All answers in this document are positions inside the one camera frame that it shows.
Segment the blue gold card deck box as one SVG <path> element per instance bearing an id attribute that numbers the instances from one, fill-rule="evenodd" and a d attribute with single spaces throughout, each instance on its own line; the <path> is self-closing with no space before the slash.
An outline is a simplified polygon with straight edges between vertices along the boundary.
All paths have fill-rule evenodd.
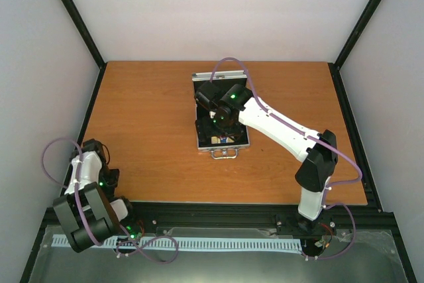
<path id="1" fill-rule="evenodd" d="M 234 143 L 234 140 L 230 137 L 211 137 L 211 143 L 212 144 L 228 144 L 228 143 Z"/>

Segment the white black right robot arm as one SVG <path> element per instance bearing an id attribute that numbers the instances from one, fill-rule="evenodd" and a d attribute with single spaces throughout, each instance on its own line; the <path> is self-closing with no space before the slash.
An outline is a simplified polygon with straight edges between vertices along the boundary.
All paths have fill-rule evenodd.
<path id="1" fill-rule="evenodd" d="M 319 133 L 307 129 L 267 105 L 252 90 L 235 84 L 227 91 L 212 82 L 194 92 L 198 106 L 206 114 L 195 122 L 200 142 L 233 142 L 250 127 L 285 148 L 300 163 L 295 180 L 301 187 L 299 214 L 314 221 L 323 209 L 325 188 L 335 171 L 336 136 L 329 130 Z"/>

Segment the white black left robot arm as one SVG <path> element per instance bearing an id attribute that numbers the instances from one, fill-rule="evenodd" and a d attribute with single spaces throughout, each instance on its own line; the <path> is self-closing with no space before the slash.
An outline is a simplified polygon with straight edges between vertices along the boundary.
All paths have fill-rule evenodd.
<path id="1" fill-rule="evenodd" d="M 138 223 L 130 201 L 115 195 L 120 170 L 109 167 L 106 151 L 95 139 L 83 142 L 70 158 L 70 183 L 53 202 L 62 230 L 77 253 L 104 243 L 121 230 L 132 231 Z"/>

